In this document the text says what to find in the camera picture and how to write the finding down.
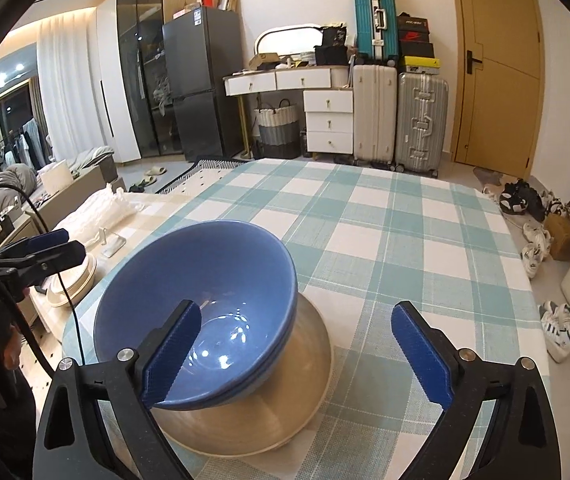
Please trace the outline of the teal plaid tablecloth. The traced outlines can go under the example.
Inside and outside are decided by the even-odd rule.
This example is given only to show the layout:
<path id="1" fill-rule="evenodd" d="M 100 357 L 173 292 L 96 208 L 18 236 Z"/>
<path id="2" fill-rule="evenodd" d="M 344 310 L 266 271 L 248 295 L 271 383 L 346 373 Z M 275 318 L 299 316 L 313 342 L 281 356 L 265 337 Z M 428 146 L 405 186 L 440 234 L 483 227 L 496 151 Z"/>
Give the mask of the teal plaid tablecloth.
<path id="1" fill-rule="evenodd" d="M 283 448 L 245 460 L 181 450 L 198 479 L 399 478 L 440 413 L 392 336 L 402 300 L 458 348 L 549 369 L 508 226 L 474 188 L 327 162 L 247 162 L 163 212 L 155 228 L 126 229 L 128 251 L 215 219 L 257 224 L 286 245 L 335 361 L 320 411 Z"/>

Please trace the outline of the black glass cabinet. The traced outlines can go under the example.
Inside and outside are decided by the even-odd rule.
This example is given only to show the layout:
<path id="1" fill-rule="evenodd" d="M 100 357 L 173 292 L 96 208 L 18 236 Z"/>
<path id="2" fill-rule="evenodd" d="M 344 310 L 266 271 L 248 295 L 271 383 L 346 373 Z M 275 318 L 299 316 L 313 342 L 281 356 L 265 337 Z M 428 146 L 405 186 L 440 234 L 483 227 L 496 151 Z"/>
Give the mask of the black glass cabinet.
<path id="1" fill-rule="evenodd" d="M 116 0 L 117 32 L 126 102 L 140 156 L 160 154 L 153 97 L 147 75 L 159 61 L 163 0 Z"/>

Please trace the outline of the wooden door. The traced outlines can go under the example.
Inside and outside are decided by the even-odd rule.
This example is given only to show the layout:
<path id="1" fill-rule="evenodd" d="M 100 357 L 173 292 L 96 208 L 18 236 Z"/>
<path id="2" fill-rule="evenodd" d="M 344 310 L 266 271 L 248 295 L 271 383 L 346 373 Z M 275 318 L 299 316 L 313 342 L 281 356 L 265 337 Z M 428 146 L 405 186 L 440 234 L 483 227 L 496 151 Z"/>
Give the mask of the wooden door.
<path id="1" fill-rule="evenodd" d="M 461 164 L 528 178 L 544 95 L 538 0 L 454 0 L 459 76 L 451 140 Z"/>

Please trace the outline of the white drawer vanity desk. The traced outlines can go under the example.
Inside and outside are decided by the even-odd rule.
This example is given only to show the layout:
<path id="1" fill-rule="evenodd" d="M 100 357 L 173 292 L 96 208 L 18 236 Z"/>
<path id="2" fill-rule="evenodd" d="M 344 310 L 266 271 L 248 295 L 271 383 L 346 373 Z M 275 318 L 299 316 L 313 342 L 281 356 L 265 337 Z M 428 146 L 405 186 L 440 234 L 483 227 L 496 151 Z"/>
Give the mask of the white drawer vanity desk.
<path id="1" fill-rule="evenodd" d="M 353 154 L 353 92 L 348 67 L 277 68 L 223 79 L 228 96 L 248 98 L 254 110 L 296 109 L 300 153 Z"/>

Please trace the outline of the teal suitcase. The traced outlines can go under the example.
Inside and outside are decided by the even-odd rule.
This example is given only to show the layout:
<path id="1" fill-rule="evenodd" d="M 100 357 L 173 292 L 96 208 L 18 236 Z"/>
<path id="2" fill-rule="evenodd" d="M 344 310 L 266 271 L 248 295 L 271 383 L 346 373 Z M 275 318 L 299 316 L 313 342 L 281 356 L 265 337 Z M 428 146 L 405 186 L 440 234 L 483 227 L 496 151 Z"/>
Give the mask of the teal suitcase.
<path id="1" fill-rule="evenodd" d="M 400 47 L 396 0 L 355 0 L 357 48 L 374 63 L 396 66 Z"/>

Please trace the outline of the stacked shoe boxes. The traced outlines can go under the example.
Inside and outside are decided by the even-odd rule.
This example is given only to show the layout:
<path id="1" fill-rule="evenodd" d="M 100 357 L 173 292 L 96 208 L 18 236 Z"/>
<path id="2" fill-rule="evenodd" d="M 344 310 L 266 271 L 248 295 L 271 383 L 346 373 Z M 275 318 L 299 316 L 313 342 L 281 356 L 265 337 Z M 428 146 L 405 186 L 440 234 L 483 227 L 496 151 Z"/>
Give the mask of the stacked shoe boxes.
<path id="1" fill-rule="evenodd" d="M 440 60 L 430 41 L 430 26 L 426 18 L 402 12 L 397 16 L 400 64 L 406 73 L 438 75 Z"/>

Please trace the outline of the blue bowl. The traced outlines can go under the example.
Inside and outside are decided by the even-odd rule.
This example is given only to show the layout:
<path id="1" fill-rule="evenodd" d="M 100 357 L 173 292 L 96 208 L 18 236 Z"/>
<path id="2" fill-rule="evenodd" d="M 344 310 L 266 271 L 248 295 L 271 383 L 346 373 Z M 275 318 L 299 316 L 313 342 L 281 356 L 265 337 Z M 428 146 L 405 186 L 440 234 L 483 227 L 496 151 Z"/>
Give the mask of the blue bowl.
<path id="1" fill-rule="evenodd" d="M 206 221 L 170 232 L 114 274 L 96 311 L 101 361 L 137 349 L 183 300 L 200 330 L 158 408 L 200 410 L 248 396 L 272 374 L 293 331 L 298 283 L 285 245 L 254 224 Z"/>

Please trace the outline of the clear acrylic stand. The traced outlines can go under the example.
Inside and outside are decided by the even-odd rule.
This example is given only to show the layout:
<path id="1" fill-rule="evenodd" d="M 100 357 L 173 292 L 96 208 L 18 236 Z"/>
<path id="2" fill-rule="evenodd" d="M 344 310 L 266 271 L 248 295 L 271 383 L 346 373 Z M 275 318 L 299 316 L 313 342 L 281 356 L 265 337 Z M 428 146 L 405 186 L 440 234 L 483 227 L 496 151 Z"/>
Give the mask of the clear acrylic stand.
<path id="1" fill-rule="evenodd" d="M 98 230 L 100 246 L 102 249 L 100 253 L 103 257 L 110 259 L 119 252 L 126 244 L 126 238 L 108 230 L 107 228 L 100 228 Z"/>

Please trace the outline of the oval vanity mirror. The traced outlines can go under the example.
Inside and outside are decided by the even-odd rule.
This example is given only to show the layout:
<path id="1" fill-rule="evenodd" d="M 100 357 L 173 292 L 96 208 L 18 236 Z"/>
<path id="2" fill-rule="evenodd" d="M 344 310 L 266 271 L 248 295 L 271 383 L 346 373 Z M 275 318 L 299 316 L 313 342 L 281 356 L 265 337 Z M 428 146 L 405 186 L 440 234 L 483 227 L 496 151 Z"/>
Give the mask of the oval vanity mirror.
<path id="1" fill-rule="evenodd" d="M 322 41 L 322 28 L 314 24 L 274 27 L 261 32 L 253 44 L 253 53 L 304 54 L 313 52 Z"/>

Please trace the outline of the woven laundry basket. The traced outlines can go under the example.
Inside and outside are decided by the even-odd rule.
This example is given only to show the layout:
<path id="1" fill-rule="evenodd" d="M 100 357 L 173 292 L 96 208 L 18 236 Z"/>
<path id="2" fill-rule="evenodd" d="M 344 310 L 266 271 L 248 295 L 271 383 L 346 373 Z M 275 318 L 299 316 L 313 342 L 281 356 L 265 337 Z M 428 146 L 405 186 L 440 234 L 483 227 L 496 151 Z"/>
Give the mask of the woven laundry basket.
<path id="1" fill-rule="evenodd" d="M 298 110 L 289 99 L 281 99 L 278 106 L 265 104 L 256 108 L 255 114 L 256 158 L 295 159 L 301 155 Z"/>

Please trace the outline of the beige plate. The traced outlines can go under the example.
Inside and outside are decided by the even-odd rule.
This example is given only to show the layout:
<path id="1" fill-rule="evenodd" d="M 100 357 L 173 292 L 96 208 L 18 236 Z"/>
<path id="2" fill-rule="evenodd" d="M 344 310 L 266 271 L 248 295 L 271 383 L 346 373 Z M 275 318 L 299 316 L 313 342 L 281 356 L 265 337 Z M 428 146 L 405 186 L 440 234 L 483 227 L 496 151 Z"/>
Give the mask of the beige plate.
<path id="1" fill-rule="evenodd" d="M 196 411 L 155 408 L 165 436 L 216 458 L 252 456 L 289 442 L 320 408 L 331 382 L 334 351 L 321 313 L 298 296 L 291 336 L 274 370 L 253 393 Z"/>

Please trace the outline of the white hard suitcase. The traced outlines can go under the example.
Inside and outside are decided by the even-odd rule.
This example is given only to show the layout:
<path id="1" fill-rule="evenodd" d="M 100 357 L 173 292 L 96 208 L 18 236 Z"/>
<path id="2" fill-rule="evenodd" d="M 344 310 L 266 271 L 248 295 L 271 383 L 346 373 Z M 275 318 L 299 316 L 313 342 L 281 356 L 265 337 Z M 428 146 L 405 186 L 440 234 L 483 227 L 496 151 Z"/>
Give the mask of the white hard suitcase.
<path id="1" fill-rule="evenodd" d="M 398 74 L 395 67 L 353 68 L 353 156 L 390 167 L 395 157 Z"/>

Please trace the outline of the grey sofa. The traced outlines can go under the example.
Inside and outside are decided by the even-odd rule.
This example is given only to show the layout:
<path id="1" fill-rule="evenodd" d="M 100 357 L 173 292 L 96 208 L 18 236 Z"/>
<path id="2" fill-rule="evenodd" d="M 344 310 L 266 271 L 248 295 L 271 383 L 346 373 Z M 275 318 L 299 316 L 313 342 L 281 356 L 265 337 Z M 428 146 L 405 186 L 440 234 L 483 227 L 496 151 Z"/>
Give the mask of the grey sofa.
<path id="1" fill-rule="evenodd" d="M 114 157 L 105 154 L 93 165 L 82 168 L 80 173 L 55 193 L 47 192 L 41 176 L 27 165 L 17 164 L 0 171 L 0 213 L 15 203 L 18 198 L 22 211 L 35 217 L 33 209 L 24 197 L 12 190 L 20 188 L 27 194 L 46 226 L 53 228 L 60 220 L 78 209 L 93 193 L 110 184 L 116 188 L 125 188 L 122 177 L 117 173 Z"/>

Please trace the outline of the black refrigerator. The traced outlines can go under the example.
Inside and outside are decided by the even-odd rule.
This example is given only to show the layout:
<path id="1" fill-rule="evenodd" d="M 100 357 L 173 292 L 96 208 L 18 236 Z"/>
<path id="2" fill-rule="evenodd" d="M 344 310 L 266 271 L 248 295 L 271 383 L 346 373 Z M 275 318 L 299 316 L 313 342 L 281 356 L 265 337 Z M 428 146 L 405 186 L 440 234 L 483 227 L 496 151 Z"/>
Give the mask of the black refrigerator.
<path id="1" fill-rule="evenodd" d="M 238 15 L 200 6 L 163 25 L 174 117 L 185 158 L 232 157 L 244 147 L 224 78 L 244 67 Z"/>

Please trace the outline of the stack of small beige plates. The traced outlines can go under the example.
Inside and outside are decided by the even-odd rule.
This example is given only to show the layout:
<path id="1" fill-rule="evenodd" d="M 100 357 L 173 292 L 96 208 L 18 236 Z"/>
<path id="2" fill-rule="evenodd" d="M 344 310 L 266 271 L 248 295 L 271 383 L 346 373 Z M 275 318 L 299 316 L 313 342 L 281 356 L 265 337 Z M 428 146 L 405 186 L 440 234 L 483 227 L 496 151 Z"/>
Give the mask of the stack of small beige plates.
<path id="1" fill-rule="evenodd" d="M 79 266 L 52 276 L 46 288 L 48 304 L 52 308 L 79 304 L 94 286 L 96 269 L 96 258 L 87 255 Z"/>

